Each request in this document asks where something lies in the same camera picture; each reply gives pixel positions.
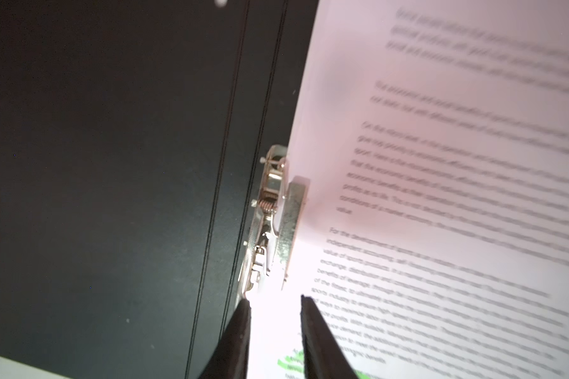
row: document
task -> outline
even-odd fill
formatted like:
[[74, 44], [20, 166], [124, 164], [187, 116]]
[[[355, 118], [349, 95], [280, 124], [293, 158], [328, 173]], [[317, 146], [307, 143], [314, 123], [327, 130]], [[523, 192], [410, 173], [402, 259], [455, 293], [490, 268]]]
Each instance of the document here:
[[322, 0], [287, 170], [257, 376], [303, 378], [302, 293], [359, 378], [569, 378], [569, 1]]

